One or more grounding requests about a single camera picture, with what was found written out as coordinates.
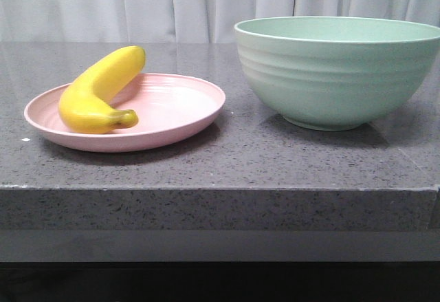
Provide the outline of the yellow banana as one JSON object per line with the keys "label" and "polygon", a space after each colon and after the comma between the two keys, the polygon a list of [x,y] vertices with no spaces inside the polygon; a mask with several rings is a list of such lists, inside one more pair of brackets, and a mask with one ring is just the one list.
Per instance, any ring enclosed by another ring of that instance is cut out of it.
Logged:
{"label": "yellow banana", "polygon": [[122,47],[87,68],[62,93],[58,112],[75,133],[107,133],[138,123],[132,109],[115,109],[109,103],[143,69],[145,50],[136,45]]}

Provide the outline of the pink plate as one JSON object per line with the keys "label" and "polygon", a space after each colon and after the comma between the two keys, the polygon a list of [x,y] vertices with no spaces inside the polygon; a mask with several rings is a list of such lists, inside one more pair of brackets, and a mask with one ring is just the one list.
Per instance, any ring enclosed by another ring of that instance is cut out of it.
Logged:
{"label": "pink plate", "polygon": [[80,151],[121,153],[166,146],[208,127],[226,101],[224,91],[206,80],[176,74],[139,74],[111,101],[117,109],[133,109],[139,122],[108,134],[72,133],[58,114],[66,86],[31,100],[25,119],[47,140]]}

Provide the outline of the green bowl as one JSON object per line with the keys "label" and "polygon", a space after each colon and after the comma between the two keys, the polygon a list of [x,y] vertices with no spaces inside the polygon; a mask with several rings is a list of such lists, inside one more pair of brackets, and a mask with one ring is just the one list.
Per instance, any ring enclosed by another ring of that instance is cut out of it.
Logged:
{"label": "green bowl", "polygon": [[344,131],[389,114],[439,52],[432,25],[362,17],[272,17],[234,27],[256,96],[287,121]]}

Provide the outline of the white curtain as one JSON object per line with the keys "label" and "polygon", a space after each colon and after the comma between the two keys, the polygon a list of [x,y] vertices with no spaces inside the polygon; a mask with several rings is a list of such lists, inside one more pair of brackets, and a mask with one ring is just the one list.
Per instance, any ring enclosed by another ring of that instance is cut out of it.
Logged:
{"label": "white curtain", "polygon": [[438,25],[439,0],[1,0],[1,40],[231,43],[235,23],[278,16]]}

